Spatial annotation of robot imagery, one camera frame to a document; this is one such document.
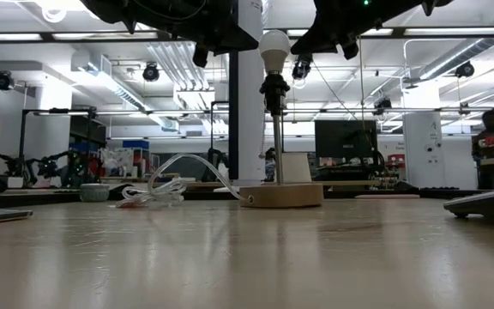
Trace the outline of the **wooden base lamp stand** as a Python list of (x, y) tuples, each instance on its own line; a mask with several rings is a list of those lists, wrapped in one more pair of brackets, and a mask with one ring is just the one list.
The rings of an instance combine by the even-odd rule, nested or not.
[(321, 206), (324, 200), (322, 185), (313, 183), (287, 184), (284, 178), (282, 160), (281, 120), (283, 100), (290, 87), (278, 71), (267, 73), (261, 85), (266, 109), (273, 119), (275, 180), (273, 185), (242, 186), (238, 194), (242, 197), (240, 205), (259, 209), (292, 209)]

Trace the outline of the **black metal stand frame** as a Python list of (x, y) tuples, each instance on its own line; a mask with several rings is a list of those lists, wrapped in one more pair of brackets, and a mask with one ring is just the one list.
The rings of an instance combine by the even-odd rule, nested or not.
[(97, 109), (95, 107), (89, 107), (88, 109), (69, 109), (69, 108), (56, 108), (56, 107), (53, 107), (51, 109), (23, 109), (21, 111), (21, 131), (20, 131), (20, 141), (19, 141), (19, 161), (22, 167), (26, 165), (24, 148), (25, 148), (27, 115), (29, 113), (34, 113), (36, 116), (40, 116), (42, 113), (45, 113), (49, 116), (70, 116), (70, 117), (86, 116), (87, 117), (87, 127), (86, 127), (87, 135), (84, 137), (87, 148), (85, 151), (85, 159), (82, 163), (82, 167), (83, 167), (82, 181), (86, 183), (89, 178), (88, 174), (89, 174), (90, 150), (93, 140), (91, 123), (96, 118)]

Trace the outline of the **white frosted lightbulb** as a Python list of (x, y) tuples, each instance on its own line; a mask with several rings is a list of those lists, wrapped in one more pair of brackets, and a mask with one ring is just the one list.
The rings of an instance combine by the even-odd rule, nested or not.
[(291, 46), (288, 36), (280, 30), (269, 30), (259, 42), (259, 53), (267, 75), (280, 74), (290, 54)]

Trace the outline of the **white tapered lampshade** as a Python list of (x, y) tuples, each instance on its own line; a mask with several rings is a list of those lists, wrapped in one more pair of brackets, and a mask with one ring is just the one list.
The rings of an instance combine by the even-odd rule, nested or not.
[(310, 165), (307, 153), (286, 152), (281, 155), (285, 183), (310, 183)]

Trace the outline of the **white round stand base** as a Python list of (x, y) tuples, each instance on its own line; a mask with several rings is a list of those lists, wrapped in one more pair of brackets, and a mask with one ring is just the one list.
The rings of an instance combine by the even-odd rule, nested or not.
[(265, 178), (261, 153), (264, 132), (264, 69), (259, 51), (229, 56), (229, 177), (236, 186), (258, 185)]

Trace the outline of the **white round pillar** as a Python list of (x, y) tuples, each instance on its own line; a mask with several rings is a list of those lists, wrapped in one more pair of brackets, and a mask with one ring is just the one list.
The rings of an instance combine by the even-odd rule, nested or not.
[[(36, 107), (49, 111), (70, 109), (72, 89), (65, 84), (47, 84), (36, 91)], [(70, 116), (34, 116), (33, 153), (37, 159), (60, 154), (69, 149)]]
[[(405, 108), (441, 106), (439, 88), (420, 85), (404, 93)], [(407, 182), (419, 188), (444, 187), (445, 165), (440, 112), (408, 112), (403, 116)]]

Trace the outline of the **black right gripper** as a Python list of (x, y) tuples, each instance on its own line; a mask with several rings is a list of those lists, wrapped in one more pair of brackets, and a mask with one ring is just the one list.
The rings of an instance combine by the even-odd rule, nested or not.
[(358, 37), (415, 7), (430, 16), (453, 0), (314, 0), (316, 19), (291, 47), (292, 54), (337, 53), (345, 59), (358, 55)]

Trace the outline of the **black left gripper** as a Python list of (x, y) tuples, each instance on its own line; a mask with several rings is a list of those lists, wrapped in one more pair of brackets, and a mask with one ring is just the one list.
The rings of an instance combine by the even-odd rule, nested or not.
[(192, 56), (198, 67), (208, 54), (255, 50), (259, 42), (233, 18), (233, 0), (79, 0), (106, 23), (122, 22), (130, 33), (138, 23), (195, 43)]

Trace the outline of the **black computer monitor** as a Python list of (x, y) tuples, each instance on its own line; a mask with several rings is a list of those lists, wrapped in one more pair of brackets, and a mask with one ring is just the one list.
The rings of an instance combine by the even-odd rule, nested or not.
[(377, 150), (377, 123), (369, 120), (317, 120), (317, 158), (373, 158)]

